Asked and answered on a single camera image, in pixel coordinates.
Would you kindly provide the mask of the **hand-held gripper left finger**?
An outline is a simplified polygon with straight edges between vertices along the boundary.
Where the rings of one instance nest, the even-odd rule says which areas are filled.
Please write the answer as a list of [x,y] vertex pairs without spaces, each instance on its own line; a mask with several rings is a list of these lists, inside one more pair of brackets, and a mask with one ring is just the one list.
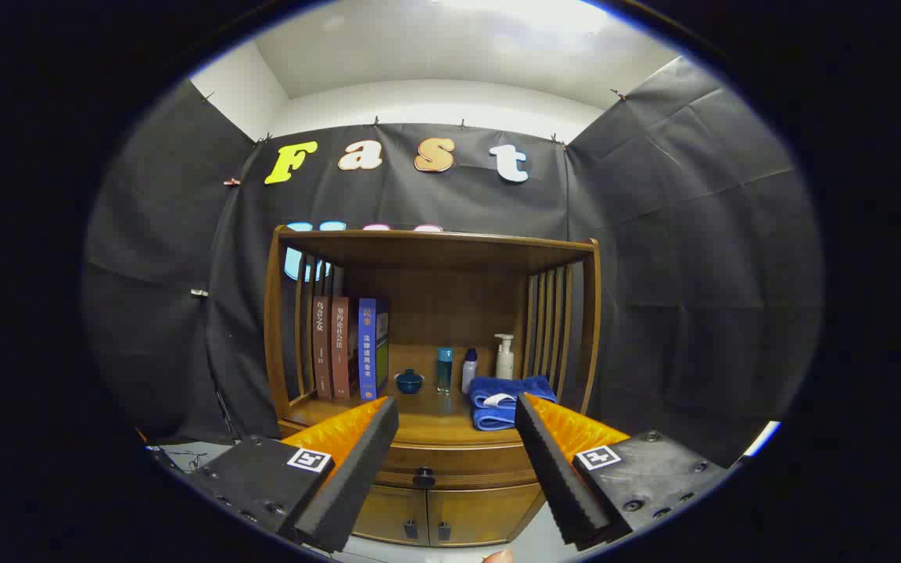
[[372,400],[286,439],[241,439],[185,483],[265,533],[343,551],[397,430],[397,401]]

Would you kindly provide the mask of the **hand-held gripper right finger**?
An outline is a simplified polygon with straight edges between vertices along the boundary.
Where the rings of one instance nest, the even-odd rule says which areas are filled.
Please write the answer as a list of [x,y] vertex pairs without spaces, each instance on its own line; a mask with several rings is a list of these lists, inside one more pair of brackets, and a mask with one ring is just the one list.
[[515,427],[562,541],[580,551],[654,527],[730,474],[664,432],[630,436],[532,393]]

